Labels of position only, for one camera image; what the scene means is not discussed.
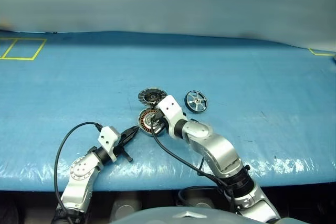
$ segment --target blue table surface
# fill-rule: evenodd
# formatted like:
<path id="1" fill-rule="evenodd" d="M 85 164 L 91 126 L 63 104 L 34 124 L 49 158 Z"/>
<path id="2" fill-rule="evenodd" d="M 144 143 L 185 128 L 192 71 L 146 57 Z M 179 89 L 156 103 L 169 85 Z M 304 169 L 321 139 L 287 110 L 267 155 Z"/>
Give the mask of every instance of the blue table surface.
<path id="1" fill-rule="evenodd" d="M 0 60 L 0 190 L 53 190 L 54 160 L 64 135 L 96 121 L 118 131 L 136 125 L 138 93 L 160 87 L 188 118 L 210 124 L 236 147 L 262 186 L 336 180 L 336 64 L 331 57 L 275 42 L 137 33 L 26 34 L 44 38 L 35 60 Z M 12 40 L 0 40 L 0 56 Z M 31 57 L 37 41 L 20 40 L 6 55 Z M 209 102 L 191 114 L 183 99 L 202 91 Z M 84 126 L 64 145 L 59 188 L 69 166 L 98 132 Z M 199 165 L 200 155 L 167 134 L 162 143 Z M 212 182 L 139 132 L 125 158 L 107 166 L 95 190 L 177 189 Z"/>

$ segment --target gray wall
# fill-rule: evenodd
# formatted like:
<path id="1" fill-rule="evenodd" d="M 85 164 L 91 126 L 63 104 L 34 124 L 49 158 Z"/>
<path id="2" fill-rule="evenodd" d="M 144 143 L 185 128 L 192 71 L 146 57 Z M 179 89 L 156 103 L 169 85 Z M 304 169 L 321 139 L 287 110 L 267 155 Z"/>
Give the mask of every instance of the gray wall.
<path id="1" fill-rule="evenodd" d="M 260 38 L 336 51 L 336 0 L 0 0 L 16 31 L 140 31 Z"/>

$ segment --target wrinkled plastic sheet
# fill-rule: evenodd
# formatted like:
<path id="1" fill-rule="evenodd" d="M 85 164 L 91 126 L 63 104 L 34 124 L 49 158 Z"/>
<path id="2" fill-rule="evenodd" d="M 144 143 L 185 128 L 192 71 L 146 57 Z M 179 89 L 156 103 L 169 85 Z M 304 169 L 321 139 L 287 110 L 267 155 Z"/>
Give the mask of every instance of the wrinkled plastic sheet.
<path id="1" fill-rule="evenodd" d="M 336 64 L 330 57 L 259 40 L 0 33 L 1 38 L 15 36 L 48 40 L 34 61 L 0 60 L 0 190 L 53 190 L 55 155 L 65 134 L 84 121 L 120 132 L 136 125 L 145 108 L 138 93 L 152 86 L 172 94 L 188 118 L 210 124 L 231 141 L 262 186 L 335 181 Z M 16 57 L 32 51 L 28 43 L 12 50 Z M 185 107 L 189 90 L 206 95 L 204 113 L 191 114 Z M 71 163 L 99 146 L 97 137 L 93 126 L 84 126 L 68 139 L 59 161 L 60 189 Z M 183 140 L 166 133 L 160 139 L 200 164 L 202 157 Z M 120 157 L 105 167 L 95 190 L 212 183 L 142 132 L 126 150 L 133 162 Z"/>

